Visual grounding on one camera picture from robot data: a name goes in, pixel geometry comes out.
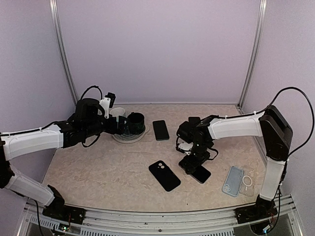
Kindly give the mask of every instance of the wall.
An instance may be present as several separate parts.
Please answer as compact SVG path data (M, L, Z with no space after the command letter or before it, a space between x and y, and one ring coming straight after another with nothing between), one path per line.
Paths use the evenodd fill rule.
M59 0L58 9L78 94L97 84L118 103L238 102L258 0Z
M0 131L65 119L73 112L47 0L0 1ZM53 150L11 163L42 181ZM14 234L26 199L0 189L1 235Z
M302 89L315 106L315 1L268 1L263 35L245 112L264 108L278 90ZM275 102L293 129L292 148L307 138L310 109L296 91L284 92ZM315 225L315 137L288 163L283 192L291 193L307 236Z

